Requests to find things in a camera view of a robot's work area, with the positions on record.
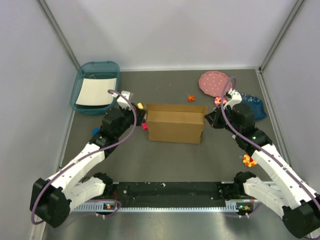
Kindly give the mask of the brown cardboard box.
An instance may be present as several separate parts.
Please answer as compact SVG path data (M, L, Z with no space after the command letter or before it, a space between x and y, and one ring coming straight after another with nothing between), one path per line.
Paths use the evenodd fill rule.
M192 104L147 104L148 139L155 142L199 144L208 107Z

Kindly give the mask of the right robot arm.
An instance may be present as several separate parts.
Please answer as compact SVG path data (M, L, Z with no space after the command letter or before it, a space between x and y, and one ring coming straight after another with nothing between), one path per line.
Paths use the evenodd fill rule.
M320 238L320 194L282 158L271 139L255 126L254 113L246 104L216 107L205 119L215 129L233 133L238 146L272 179L276 189L250 172L236 175L233 192L239 198L254 197L276 213L296 238Z

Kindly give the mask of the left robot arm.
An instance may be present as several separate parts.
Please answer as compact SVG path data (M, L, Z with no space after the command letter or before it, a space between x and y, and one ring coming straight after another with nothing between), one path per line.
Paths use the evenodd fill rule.
M47 179L39 178L32 186L31 216L38 216L52 228L59 227L79 205L101 196L109 198L114 191L111 179L97 173L81 183L86 174L104 161L125 140L120 137L146 121L147 110L113 107L102 118L102 124L80 153Z

